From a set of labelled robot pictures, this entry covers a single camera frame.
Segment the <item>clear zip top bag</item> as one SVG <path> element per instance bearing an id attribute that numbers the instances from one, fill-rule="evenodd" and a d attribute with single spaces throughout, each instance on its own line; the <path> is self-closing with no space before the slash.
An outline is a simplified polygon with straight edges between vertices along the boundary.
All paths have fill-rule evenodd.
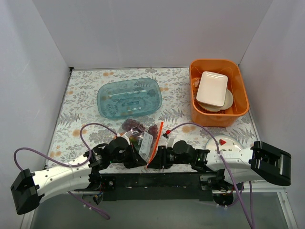
<path id="1" fill-rule="evenodd" d="M 153 124 L 149 127 L 145 126 L 146 130 L 142 133 L 129 131 L 131 134 L 131 142 L 139 155 L 146 161 L 146 166 L 149 161 L 155 156 L 159 141 L 161 139 L 164 122 Z M 121 136 L 127 131 L 120 127 L 119 133 Z"/>

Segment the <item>purple fake grape bunch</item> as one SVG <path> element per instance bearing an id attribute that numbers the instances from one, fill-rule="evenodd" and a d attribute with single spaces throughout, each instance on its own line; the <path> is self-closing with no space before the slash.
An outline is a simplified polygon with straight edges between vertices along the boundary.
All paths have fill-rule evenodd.
<path id="1" fill-rule="evenodd" d="M 124 131 L 135 131 L 142 133 L 146 130 L 145 126 L 140 122 L 133 120 L 133 119 L 126 119 L 123 124 L 121 125 Z"/>

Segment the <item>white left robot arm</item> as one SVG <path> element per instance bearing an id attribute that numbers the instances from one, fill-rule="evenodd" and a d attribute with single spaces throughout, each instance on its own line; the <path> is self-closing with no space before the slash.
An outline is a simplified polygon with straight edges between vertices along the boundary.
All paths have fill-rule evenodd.
<path id="1" fill-rule="evenodd" d="M 146 165 L 133 144 L 117 137 L 108 144 L 98 144 L 65 167 L 58 165 L 35 172 L 22 170 L 10 187 L 17 214 L 31 212 L 51 197 L 76 190 L 98 192 L 94 200 L 99 203 L 105 191 L 115 189 L 115 177 L 100 173 L 113 163 L 122 163 L 126 168 Z"/>

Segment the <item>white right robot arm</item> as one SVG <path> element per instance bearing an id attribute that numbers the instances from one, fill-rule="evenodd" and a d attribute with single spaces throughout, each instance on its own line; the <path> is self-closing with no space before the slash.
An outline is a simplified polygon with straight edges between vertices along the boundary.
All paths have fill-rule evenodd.
<path id="1" fill-rule="evenodd" d="M 147 167 L 168 169 L 174 164 L 187 164 L 198 172 L 217 172 L 216 185 L 228 189 L 233 183 L 264 180 L 273 185 L 291 184 L 292 156 L 277 147 L 262 141 L 255 141 L 249 148 L 235 146 L 221 152 L 195 149 L 185 141 L 176 142 L 173 147 L 159 146 Z"/>

